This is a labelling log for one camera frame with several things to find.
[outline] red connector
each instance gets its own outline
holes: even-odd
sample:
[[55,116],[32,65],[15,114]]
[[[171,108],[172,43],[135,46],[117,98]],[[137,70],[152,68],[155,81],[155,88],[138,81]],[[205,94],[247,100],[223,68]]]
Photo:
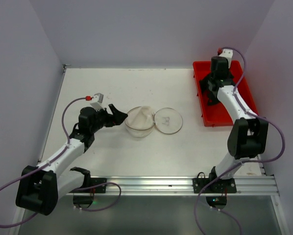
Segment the red connector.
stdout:
[[91,97],[91,96],[89,96],[89,95],[86,96],[86,100],[87,100],[87,101],[90,101],[90,100],[92,100],[92,99],[93,99],[93,97]]
[[222,52],[223,52],[223,49],[222,49],[222,48],[219,48],[219,49],[217,50],[217,55],[220,55]]

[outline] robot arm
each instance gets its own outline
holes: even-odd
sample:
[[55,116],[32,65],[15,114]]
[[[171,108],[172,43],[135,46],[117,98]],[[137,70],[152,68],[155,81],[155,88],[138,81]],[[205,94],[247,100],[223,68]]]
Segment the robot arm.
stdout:
[[128,117],[127,114],[118,111],[113,104],[109,105],[112,114],[107,113],[101,106],[102,100],[102,94],[95,94],[92,98],[92,107],[80,110],[78,123],[74,125],[69,135],[69,144],[65,143],[46,161],[37,166],[27,166],[23,170],[22,175],[25,175],[49,164],[20,180],[16,197],[18,207],[48,215],[54,210],[58,199],[65,194],[75,188],[92,186],[88,170],[73,167],[70,171],[64,171],[88,150],[94,141],[96,131],[102,127],[120,125]]
[[[234,97],[235,83],[229,70],[232,55],[233,50],[230,49],[219,51],[219,55],[211,59],[211,73],[200,81],[201,91],[208,90],[209,92],[210,102],[208,105],[221,102],[234,123],[227,141],[228,152],[223,160],[212,169],[209,175],[209,182],[237,163],[263,153],[266,145],[269,124],[246,114]],[[255,114],[240,96],[238,90],[235,91],[235,94],[243,107],[250,113]],[[232,179],[238,169],[239,167],[223,175],[221,178],[223,182],[220,182],[220,184],[225,183],[225,180]]]

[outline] metal extrusion frame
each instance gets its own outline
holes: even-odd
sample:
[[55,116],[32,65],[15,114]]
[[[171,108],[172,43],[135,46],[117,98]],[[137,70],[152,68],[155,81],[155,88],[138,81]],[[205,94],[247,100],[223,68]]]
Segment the metal extrusion frame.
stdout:
[[[196,196],[192,186],[193,176],[186,177],[105,177],[122,188],[123,196]],[[278,196],[278,189],[273,176],[235,177],[237,193],[231,196]],[[106,187],[104,195],[118,195],[119,189],[114,185]]]

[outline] white wall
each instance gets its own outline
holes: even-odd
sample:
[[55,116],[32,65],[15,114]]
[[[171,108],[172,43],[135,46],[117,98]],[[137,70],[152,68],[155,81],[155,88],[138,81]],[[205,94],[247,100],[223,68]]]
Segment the white wall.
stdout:
[[[30,2],[0,0],[0,186],[36,164],[61,78],[61,63]],[[0,193],[1,224],[12,222],[17,187]]]
[[[266,169],[274,173],[293,234],[293,0],[276,0],[247,51],[247,78],[261,114],[280,125],[286,151]],[[272,131],[264,153],[275,157],[280,137]]]
[[273,0],[30,0],[74,67],[192,67],[221,46],[246,52]]

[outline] red plastic tray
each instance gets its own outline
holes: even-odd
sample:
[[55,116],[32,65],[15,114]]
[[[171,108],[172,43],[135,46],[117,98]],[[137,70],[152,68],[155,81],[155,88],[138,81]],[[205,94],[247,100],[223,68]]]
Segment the red plastic tray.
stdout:
[[[233,122],[225,107],[221,103],[208,106],[207,92],[204,92],[204,94],[201,92],[199,81],[210,73],[210,65],[211,61],[196,61],[193,63],[197,96],[200,100],[204,126],[232,126]],[[239,61],[231,62],[230,71],[234,75],[234,82],[237,83],[243,73]],[[245,78],[239,84],[238,91],[250,109],[258,113]]]

